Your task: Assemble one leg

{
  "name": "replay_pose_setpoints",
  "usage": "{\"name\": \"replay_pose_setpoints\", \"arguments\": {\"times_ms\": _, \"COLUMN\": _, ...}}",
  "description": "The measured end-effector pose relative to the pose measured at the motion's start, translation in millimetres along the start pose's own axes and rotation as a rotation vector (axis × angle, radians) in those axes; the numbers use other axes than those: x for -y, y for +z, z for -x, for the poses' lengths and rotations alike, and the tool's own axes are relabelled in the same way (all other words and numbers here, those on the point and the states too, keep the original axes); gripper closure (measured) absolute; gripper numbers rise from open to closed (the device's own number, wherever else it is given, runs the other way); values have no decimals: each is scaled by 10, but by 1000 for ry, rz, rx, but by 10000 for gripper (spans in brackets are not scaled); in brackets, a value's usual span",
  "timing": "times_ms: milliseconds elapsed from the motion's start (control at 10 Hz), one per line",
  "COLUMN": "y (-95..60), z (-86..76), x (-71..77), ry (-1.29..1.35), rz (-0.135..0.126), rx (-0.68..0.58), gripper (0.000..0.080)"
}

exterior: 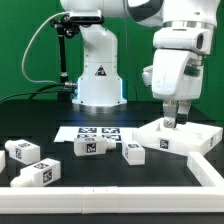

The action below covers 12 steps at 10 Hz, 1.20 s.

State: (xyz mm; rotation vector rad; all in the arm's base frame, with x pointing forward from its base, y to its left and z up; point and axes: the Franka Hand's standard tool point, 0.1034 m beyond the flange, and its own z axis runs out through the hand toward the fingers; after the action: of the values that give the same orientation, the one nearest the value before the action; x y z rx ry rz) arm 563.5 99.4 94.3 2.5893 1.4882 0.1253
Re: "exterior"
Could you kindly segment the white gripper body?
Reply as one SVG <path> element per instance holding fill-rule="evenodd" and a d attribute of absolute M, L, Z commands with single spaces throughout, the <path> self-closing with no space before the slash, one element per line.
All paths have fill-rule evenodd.
<path fill-rule="evenodd" d="M 153 59 L 153 97 L 162 100 L 198 99 L 202 67 L 197 54 L 186 50 L 157 49 Z"/>

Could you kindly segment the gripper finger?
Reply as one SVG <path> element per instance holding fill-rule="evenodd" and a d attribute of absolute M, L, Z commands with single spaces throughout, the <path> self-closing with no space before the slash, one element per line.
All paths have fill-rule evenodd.
<path fill-rule="evenodd" d="M 185 124 L 188 121 L 188 114 L 191 107 L 190 100 L 181 100 L 178 105 L 177 123 Z"/>
<path fill-rule="evenodd" d="M 178 104 L 173 100 L 165 100 L 163 102 L 164 122 L 166 128 L 174 128 L 176 126 Z"/>

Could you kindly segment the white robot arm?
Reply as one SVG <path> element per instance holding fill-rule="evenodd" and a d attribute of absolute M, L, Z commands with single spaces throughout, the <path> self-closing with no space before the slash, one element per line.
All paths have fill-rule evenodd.
<path fill-rule="evenodd" d="M 131 17 L 157 26 L 153 64 L 144 82 L 163 101 L 167 128 L 188 120 L 191 101 L 200 97 L 203 58 L 210 54 L 220 0 L 60 0 L 66 20 L 77 24 L 84 41 L 84 72 L 74 102 L 84 107 L 115 106 L 121 97 L 116 74 L 117 40 L 102 27 L 108 17 Z"/>

